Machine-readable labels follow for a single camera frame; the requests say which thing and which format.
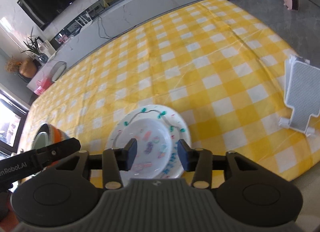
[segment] brown vase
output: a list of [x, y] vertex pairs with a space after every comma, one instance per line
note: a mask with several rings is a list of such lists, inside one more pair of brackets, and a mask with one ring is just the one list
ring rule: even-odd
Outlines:
[[26, 58], [19, 67], [19, 72], [21, 75], [33, 78], [37, 72], [36, 65], [33, 63], [32, 59]]

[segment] yellow checkered tablecloth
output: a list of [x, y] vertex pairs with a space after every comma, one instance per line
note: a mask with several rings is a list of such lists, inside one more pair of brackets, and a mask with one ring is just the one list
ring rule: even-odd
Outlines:
[[[43, 122], [104, 150], [133, 109], [162, 104], [179, 112], [193, 147], [235, 150], [287, 180], [320, 160], [320, 138], [278, 127], [284, 60], [295, 52], [272, 30], [226, 0], [205, 0], [131, 30], [80, 62], [32, 105], [20, 148]], [[319, 129], [312, 119], [311, 125]], [[188, 181], [192, 173], [185, 173]], [[223, 182], [213, 172], [213, 185]], [[92, 182], [102, 186], [101, 171]]]

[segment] white plate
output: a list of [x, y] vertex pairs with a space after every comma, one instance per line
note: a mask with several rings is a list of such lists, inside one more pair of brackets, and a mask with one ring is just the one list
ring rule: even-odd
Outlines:
[[[152, 130], [149, 130], [148, 128], [151, 125], [153, 125]], [[191, 138], [187, 124], [176, 111], [163, 105], [147, 105], [131, 111], [109, 135], [106, 149], [123, 148], [131, 138], [137, 139], [138, 152], [132, 169], [129, 172], [120, 171], [124, 185], [131, 177], [159, 179], [181, 176], [183, 167], [178, 158], [178, 140], [184, 139], [190, 146]], [[161, 145], [165, 142], [167, 144], [164, 148]], [[149, 153], [149, 158], [145, 151], [148, 152], [150, 149], [152, 150]], [[157, 161], [159, 154], [162, 154], [161, 161]]]

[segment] floor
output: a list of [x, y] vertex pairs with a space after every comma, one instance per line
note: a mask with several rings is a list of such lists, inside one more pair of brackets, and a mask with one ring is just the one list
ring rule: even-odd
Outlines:
[[[320, 0], [312, 0], [320, 6]], [[299, 11], [288, 11], [283, 0], [232, 0], [268, 25], [300, 56], [320, 67], [320, 8], [299, 0]]]

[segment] gray pad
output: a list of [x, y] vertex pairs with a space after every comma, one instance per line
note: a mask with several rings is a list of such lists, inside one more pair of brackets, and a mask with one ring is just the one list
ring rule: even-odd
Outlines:
[[124, 188], [105, 191], [95, 209], [73, 224], [39, 228], [21, 223], [13, 232], [43, 231], [303, 232], [293, 221], [274, 228], [240, 223], [223, 212], [209, 190], [192, 188], [185, 179], [132, 179]]
[[320, 69], [295, 60], [285, 92], [285, 104], [293, 109], [290, 128], [305, 133], [310, 117], [320, 114]]

